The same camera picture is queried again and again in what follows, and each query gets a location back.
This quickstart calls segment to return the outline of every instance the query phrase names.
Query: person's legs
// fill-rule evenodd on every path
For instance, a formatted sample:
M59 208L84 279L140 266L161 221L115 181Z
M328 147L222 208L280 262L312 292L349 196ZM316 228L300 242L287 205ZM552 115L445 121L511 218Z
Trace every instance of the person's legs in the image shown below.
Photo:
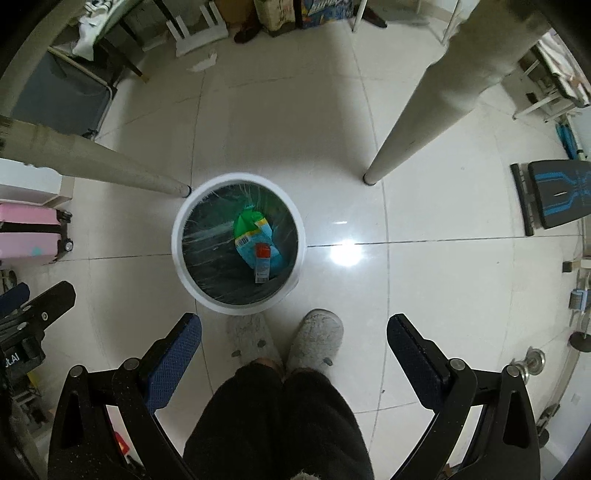
M199 479L276 480L281 359L260 314L228 322L244 366L209 401L183 458Z
M281 396L282 479L305 472L322 480L373 480L357 421L324 375L343 338L340 319L312 310L291 347Z

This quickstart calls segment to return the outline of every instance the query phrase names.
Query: suitcase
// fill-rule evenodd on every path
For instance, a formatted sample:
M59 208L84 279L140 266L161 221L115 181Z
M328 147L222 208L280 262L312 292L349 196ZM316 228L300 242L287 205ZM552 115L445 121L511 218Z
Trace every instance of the suitcase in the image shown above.
M0 266L44 265L74 248L72 214L48 207L0 203Z

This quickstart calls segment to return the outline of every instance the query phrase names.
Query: white trash can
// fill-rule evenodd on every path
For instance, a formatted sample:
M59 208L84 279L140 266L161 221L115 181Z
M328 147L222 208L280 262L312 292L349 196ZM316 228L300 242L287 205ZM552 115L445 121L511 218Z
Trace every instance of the white trash can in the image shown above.
M248 207L273 230L285 267L256 284L254 272L234 244L234 221ZM202 305L229 315L262 312L297 284L306 252L304 224L295 204L277 185L249 173L221 175L183 203L172 234L174 265L181 282Z

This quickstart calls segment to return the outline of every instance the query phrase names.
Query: barcode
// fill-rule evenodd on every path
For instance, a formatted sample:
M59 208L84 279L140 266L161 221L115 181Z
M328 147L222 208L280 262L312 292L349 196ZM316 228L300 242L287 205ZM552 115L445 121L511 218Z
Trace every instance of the barcode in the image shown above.
M249 239L246 235L243 235L240 238L236 238L236 246L237 247L244 247L249 242Z

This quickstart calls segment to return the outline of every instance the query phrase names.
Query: shoe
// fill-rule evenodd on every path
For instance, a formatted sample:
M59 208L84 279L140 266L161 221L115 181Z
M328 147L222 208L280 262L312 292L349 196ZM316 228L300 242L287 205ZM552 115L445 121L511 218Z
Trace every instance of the shoe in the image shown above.
M234 42L246 43L255 38L261 31L262 25L259 22L256 10L253 10L246 21L240 27L240 31L234 35Z
M334 313L312 310L304 317L291 345L287 374L298 368L311 368L326 375L343 342L343 332L343 322Z
M226 333L234 346L232 356L238 357L241 365L248 365L257 358L269 358L283 369L281 355L273 343L262 313L230 317L226 324Z

